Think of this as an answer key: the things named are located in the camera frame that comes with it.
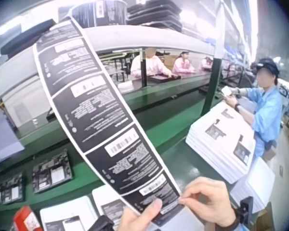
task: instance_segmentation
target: sleeve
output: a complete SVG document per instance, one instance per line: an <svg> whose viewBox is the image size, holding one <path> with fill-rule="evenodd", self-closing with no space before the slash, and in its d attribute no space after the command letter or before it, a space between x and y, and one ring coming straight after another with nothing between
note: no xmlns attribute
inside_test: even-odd
<svg viewBox="0 0 289 231"><path fill-rule="evenodd" d="M176 72L180 72L180 73L186 73L186 72L190 72L189 69L184 69L182 68L182 60L181 59L177 59L175 62L174 62L174 66L173 66L173 69L176 71Z"/></svg>
<svg viewBox="0 0 289 231"><path fill-rule="evenodd" d="M247 92L247 98L251 101L258 102L260 94L259 88L245 88Z"/></svg>
<svg viewBox="0 0 289 231"><path fill-rule="evenodd" d="M165 67L164 63L158 57L155 59L155 62L158 65L158 70L160 72L162 72L163 74L169 75L172 73L171 70L169 70L167 67Z"/></svg>
<svg viewBox="0 0 289 231"><path fill-rule="evenodd" d="M188 71L189 72L193 72L195 71L195 68L193 67L193 65L188 61L188 65L189 65L189 68L188 68Z"/></svg>
<svg viewBox="0 0 289 231"><path fill-rule="evenodd" d="M251 127L259 133L264 133L280 113L281 102L276 98L267 101L266 104L255 114L254 122Z"/></svg>
<svg viewBox="0 0 289 231"><path fill-rule="evenodd" d="M139 56L136 56L131 63L131 75L133 77L140 77L141 76L140 57Z"/></svg>

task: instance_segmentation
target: wristwatch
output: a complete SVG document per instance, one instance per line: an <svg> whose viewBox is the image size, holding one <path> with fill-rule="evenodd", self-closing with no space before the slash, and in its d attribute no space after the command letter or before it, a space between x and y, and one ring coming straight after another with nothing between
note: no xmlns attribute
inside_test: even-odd
<svg viewBox="0 0 289 231"><path fill-rule="evenodd" d="M235 211L235 215L236 215L236 219L235 221L227 227L221 227L218 224L215 224L215 231L234 231L240 224L240 216L238 214L238 212L234 209Z"/></svg>
<svg viewBox="0 0 289 231"><path fill-rule="evenodd" d="M238 113L240 113L240 109L238 108L239 106L240 106L239 103L237 103L237 104L235 105L235 110L236 110L236 112L238 112Z"/></svg>

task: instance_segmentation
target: label strip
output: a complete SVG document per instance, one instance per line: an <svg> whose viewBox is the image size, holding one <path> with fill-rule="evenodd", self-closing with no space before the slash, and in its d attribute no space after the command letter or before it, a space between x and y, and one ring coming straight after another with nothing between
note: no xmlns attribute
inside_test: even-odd
<svg viewBox="0 0 289 231"><path fill-rule="evenodd" d="M56 24L33 47L43 88L76 150L134 212L163 201L163 226L183 206L180 190L73 19Z"/></svg>

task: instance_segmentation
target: cap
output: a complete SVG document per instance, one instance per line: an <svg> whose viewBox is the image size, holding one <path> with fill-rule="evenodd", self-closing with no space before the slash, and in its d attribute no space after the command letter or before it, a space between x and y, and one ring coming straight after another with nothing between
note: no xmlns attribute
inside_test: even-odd
<svg viewBox="0 0 289 231"><path fill-rule="evenodd" d="M276 63L271 58L262 58L258 61L256 65L257 70L259 71L261 68L266 68L272 72L276 77L279 75L279 70Z"/></svg>

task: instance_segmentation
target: green workbench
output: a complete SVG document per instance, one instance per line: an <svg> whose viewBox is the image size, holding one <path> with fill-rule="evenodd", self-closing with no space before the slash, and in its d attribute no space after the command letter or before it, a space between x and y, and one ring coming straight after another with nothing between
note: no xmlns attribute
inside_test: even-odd
<svg viewBox="0 0 289 231"><path fill-rule="evenodd" d="M158 99L172 96L174 92L195 88L197 87L195 80L197 82L201 81L200 79L204 78L194 79L194 81L182 79L183 81L151 86L126 94L124 98L133 110ZM205 95L194 91L135 114L181 190L198 176L223 180L184 141L190 125L200 117L204 100ZM94 188L102 185L69 142L57 120L47 122L41 119L41 122L34 127L32 124L27 126L18 133L18 136L25 150L0 163L0 181L23 171L26 176L26 201L0 205L0 229L8 228L16 211L24 205L30 205L39 215L39 210L42 208L90 194ZM63 149L68 150L73 180L44 193L33 194L31 183L33 166Z"/></svg>

